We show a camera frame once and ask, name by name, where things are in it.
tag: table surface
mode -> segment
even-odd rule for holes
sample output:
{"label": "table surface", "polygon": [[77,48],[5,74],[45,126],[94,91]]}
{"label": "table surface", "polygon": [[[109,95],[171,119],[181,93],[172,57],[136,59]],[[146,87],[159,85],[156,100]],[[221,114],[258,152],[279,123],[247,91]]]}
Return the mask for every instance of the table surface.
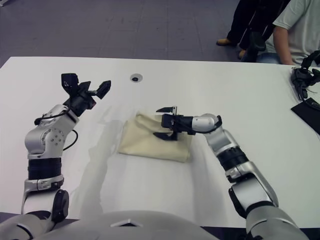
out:
{"label": "table surface", "polygon": [[[221,115],[274,188],[280,208],[301,228],[320,226],[320,139],[290,110],[297,104],[291,67],[240,62],[11,57],[0,69],[0,212],[20,212],[28,167],[24,138],[35,118],[68,98],[61,73],[76,73],[92,89],[112,81],[104,99],[80,117],[79,139],[62,156],[68,218],[153,210],[201,226],[245,226],[203,135],[193,138],[188,163],[117,153],[126,120],[175,105],[186,116]],[[135,73],[141,82],[130,81]],[[320,84],[311,89],[320,91]],[[318,102],[319,95],[309,93]],[[73,139],[71,133],[66,143]]]}

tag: black pants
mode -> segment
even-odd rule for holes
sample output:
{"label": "black pants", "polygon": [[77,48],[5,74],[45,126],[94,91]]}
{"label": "black pants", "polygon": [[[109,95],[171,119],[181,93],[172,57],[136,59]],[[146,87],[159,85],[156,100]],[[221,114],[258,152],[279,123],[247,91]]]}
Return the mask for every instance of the black pants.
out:
{"label": "black pants", "polygon": [[239,47],[245,50],[249,47],[251,32],[264,33],[262,37],[266,41],[273,32],[273,21],[289,1],[240,0],[234,12],[231,30],[227,38],[235,44],[240,43]]}

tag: floor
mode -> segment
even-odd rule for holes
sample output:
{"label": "floor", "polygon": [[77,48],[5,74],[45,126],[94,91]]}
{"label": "floor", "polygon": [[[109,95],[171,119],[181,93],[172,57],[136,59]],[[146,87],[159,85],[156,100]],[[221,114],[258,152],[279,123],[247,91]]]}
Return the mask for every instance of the floor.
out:
{"label": "floor", "polygon": [[238,62],[216,45],[239,0],[9,0],[0,67],[11,56]]}

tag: brown shoe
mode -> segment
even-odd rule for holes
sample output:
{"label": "brown shoe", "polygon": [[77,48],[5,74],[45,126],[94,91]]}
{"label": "brown shoe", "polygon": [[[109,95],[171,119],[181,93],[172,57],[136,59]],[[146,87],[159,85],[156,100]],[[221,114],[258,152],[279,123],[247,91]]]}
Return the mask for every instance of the brown shoe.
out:
{"label": "brown shoe", "polygon": [[241,51],[239,52],[238,58],[241,60],[245,54],[246,54],[246,50],[241,49]]}
{"label": "brown shoe", "polygon": [[216,41],[216,44],[218,46],[237,46],[236,43],[233,43],[232,41],[230,41],[228,38],[221,38],[221,39],[218,39],[218,41]]}

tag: black pad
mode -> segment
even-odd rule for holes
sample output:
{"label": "black pad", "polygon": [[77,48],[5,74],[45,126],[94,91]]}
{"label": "black pad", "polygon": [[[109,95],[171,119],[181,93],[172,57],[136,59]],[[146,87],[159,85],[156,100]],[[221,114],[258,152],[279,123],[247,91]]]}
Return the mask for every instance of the black pad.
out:
{"label": "black pad", "polygon": [[313,130],[320,134],[320,107],[319,109],[311,108],[308,104],[317,108],[317,102],[311,97],[306,100],[307,103],[301,102],[291,108],[303,121],[305,121]]}

